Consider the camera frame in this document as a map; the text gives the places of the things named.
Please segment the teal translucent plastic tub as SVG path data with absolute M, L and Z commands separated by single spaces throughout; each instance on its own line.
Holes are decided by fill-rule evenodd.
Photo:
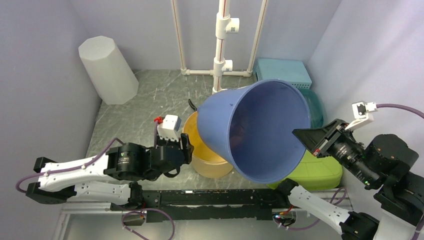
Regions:
M 325 109 L 319 96 L 311 89 L 299 88 L 309 108 L 311 128 L 322 128 L 325 123 Z

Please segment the beige plastic bucket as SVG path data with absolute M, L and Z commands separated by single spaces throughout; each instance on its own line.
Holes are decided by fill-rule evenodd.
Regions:
M 203 177 L 217 179 L 233 170 L 233 166 L 208 148 L 200 138 L 197 128 L 198 113 L 192 113 L 183 126 L 183 133 L 188 134 L 190 144 L 194 146 L 191 165 Z

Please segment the lime green plastic tub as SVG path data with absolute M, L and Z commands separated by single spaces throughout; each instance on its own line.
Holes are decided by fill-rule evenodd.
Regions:
M 333 157 L 317 158 L 305 151 L 298 165 L 286 177 L 308 191 L 336 188 L 342 179 L 343 167 Z

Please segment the blue bucket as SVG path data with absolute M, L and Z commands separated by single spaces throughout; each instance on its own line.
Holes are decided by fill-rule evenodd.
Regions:
M 268 79 L 217 92 L 197 108 L 205 145 L 246 179 L 271 184 L 286 178 L 306 148 L 293 130 L 311 126 L 309 106 L 286 81 Z

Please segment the light blue perforated basket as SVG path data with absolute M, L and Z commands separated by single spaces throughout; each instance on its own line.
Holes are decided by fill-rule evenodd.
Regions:
M 252 72 L 257 81 L 279 79 L 298 89 L 309 89 L 312 80 L 300 60 L 258 58 Z

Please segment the translucent white faceted bin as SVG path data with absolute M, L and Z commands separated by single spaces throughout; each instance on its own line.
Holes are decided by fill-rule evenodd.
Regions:
M 112 38 L 89 38 L 78 47 L 78 53 L 105 104 L 123 105 L 137 95 L 139 81 Z

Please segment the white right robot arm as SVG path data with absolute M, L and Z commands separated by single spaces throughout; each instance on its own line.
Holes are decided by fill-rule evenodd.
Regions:
M 366 190 L 376 190 L 381 219 L 340 208 L 317 197 L 292 179 L 276 188 L 282 207 L 304 209 L 332 227 L 344 240 L 415 240 L 424 226 L 424 179 L 411 172 L 419 154 L 395 134 L 379 134 L 368 146 L 357 142 L 348 124 L 336 119 L 321 128 L 293 134 L 317 158 L 333 157 Z

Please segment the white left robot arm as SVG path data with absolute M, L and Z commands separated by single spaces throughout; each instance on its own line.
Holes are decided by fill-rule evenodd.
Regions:
M 140 181 L 174 178 L 181 167 L 192 161 L 194 146 L 186 133 L 176 141 L 159 140 L 157 146 L 136 143 L 110 144 L 96 156 L 56 162 L 36 159 L 36 182 L 28 184 L 24 194 L 45 205 L 66 203 L 69 199 L 103 201 L 115 208 L 139 210 L 156 208 L 158 193 L 145 193 Z

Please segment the black handled pliers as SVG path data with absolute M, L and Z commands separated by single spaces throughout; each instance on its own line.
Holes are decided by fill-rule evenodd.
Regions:
M 188 99 L 188 105 L 194 112 L 198 110 L 198 108 L 195 106 L 195 104 L 192 102 L 190 98 Z

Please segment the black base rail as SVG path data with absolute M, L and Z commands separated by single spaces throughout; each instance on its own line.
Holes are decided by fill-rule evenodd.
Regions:
M 290 206 L 286 192 L 270 188 L 141 190 L 130 202 L 112 203 L 110 210 L 144 211 L 148 223 L 173 220 L 244 219 L 271 220 Z

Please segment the white PVC pipe frame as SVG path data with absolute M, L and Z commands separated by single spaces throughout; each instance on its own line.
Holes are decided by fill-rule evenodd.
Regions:
M 218 2 L 218 12 L 215 21 L 215 37 L 216 46 L 213 58 L 213 68 L 211 70 L 193 70 L 188 69 L 185 61 L 184 46 L 181 34 L 181 26 L 178 16 L 177 2 L 172 0 L 171 12 L 174 20 L 174 27 L 176 32 L 176 39 L 180 60 L 180 73 L 184 76 L 190 75 L 209 75 L 213 77 L 212 93 L 223 91 L 222 81 L 223 76 L 239 76 L 251 77 L 253 73 L 254 63 L 257 55 L 258 45 L 261 37 L 262 28 L 267 12 L 268 1 L 261 2 L 257 26 L 255 30 L 252 50 L 249 57 L 248 67 L 244 71 L 233 71 L 233 61 L 225 59 L 226 38 L 229 34 L 237 34 L 240 30 L 240 19 L 231 17 L 230 15 L 230 1 L 220 0 Z

